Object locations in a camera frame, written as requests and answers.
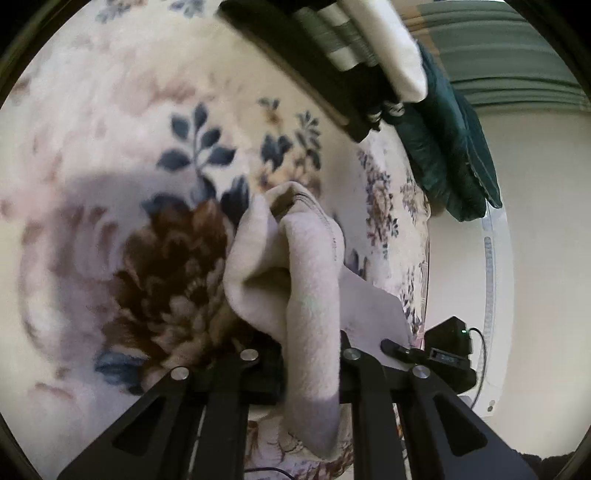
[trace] white towel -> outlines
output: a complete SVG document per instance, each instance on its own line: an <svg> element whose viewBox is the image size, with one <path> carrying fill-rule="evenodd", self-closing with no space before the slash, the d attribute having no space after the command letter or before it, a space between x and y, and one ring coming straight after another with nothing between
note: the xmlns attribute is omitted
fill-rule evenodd
<svg viewBox="0 0 591 480"><path fill-rule="evenodd" d="M379 58L401 102L427 96L427 78L418 46L389 0L339 0Z"/></svg>
<svg viewBox="0 0 591 480"><path fill-rule="evenodd" d="M283 428L314 455L336 455L339 429L339 275L343 234L295 182L251 200L226 260L232 309L282 345Z"/></svg>

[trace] metal bolt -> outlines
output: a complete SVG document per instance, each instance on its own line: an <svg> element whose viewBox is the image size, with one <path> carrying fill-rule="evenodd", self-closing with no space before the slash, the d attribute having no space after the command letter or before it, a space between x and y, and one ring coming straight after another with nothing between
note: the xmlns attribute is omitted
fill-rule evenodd
<svg viewBox="0 0 591 480"><path fill-rule="evenodd" d="M254 362L258 358L258 352L254 348L247 348L240 352L240 358L245 362Z"/></svg>
<svg viewBox="0 0 591 480"><path fill-rule="evenodd" d="M413 367L413 375L417 378L429 378L431 371L424 365L417 365Z"/></svg>
<svg viewBox="0 0 591 480"><path fill-rule="evenodd" d="M177 367L170 372L173 380L186 380L189 377L189 369L187 367Z"/></svg>
<svg viewBox="0 0 591 480"><path fill-rule="evenodd" d="M361 358L361 352L356 348L347 348L343 352L343 357L347 360L359 360Z"/></svg>

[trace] bed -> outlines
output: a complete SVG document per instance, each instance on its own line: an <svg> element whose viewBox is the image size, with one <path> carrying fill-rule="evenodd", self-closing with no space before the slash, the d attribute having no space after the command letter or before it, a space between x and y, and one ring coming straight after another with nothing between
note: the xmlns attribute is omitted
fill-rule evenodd
<svg viewBox="0 0 591 480"><path fill-rule="evenodd" d="M175 241L201 242L209 256L192 276L206 288L189 308L206 322L231 316L220 282L233 232L249 198L282 182L318 198L343 230L346 265L400 298L420 344L430 210L395 130L355 144L216 8L93 0L0 110L0 411L44 479L168 369L203 362L178 326L187 302L162 290L163 277L140 278L138 261L186 272ZM154 221L165 207L191 225ZM138 232L167 241L133 244ZM150 285L141 305L164 308L174 328L122 318L134 281ZM213 344L227 334L209 333ZM319 462L282 450L277 422L249 422L247 467L328 480L351 465L346 435L340 457Z"/></svg>

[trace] black cable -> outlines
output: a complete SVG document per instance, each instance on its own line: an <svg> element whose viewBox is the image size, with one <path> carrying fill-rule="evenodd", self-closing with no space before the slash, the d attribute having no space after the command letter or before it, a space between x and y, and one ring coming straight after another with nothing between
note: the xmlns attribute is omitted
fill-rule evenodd
<svg viewBox="0 0 591 480"><path fill-rule="evenodd" d="M296 478L293 475L290 475L285 470L281 470L280 468L275 468L274 466L264 466L264 467L260 467L260 468L247 468L246 470L244 470L244 473L251 473L251 472L279 472L279 473L285 475L290 480L296 480Z"/></svg>
<svg viewBox="0 0 591 480"><path fill-rule="evenodd" d="M478 385L478 391L476 392L476 397L474 397L474 401L472 402L472 405L470 406L471 410L474 410L474 405L476 405L476 402L478 401L478 398L480 397L480 392L482 392L482 386L484 384L484 377L486 375L486 341L484 340L484 335L482 334L482 332L477 329L477 328L470 328L468 329L468 332L476 332L478 335L480 335L480 338L482 339L482 350L484 353L484 364L482 365L482 375L480 376L480 384Z"/></svg>

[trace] white air conditioner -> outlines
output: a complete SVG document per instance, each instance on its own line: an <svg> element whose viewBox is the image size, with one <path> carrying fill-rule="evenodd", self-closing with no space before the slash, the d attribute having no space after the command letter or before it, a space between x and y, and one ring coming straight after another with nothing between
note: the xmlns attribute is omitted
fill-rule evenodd
<svg viewBox="0 0 591 480"><path fill-rule="evenodd" d="M430 255L425 329L450 316L485 335L486 376L474 411L494 414L507 371L513 331L514 277L511 237L504 209L487 208L480 220L460 223L442 212L429 220ZM472 332L472 368L480 378L481 340ZM466 393L472 399L476 387Z"/></svg>

